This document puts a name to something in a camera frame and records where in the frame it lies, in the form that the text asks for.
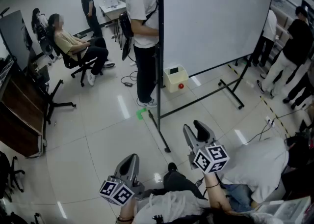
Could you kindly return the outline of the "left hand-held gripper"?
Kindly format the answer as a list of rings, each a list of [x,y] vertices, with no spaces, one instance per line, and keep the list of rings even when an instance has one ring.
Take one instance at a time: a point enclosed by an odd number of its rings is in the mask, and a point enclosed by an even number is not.
[[[118,164],[114,175],[103,182],[99,195],[111,204],[125,206],[145,191],[144,185],[137,180],[138,174],[139,156],[131,154]]]

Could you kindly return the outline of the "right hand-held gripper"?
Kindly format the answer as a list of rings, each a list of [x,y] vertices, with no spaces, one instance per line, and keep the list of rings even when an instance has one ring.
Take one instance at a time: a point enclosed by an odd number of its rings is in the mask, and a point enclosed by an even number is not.
[[[226,149],[216,141],[216,136],[209,126],[199,120],[194,120],[193,124],[197,130],[197,137],[187,124],[183,126],[183,134],[191,150],[188,155],[191,169],[199,169],[203,174],[221,171],[230,159]],[[206,145],[195,148],[197,140]]]

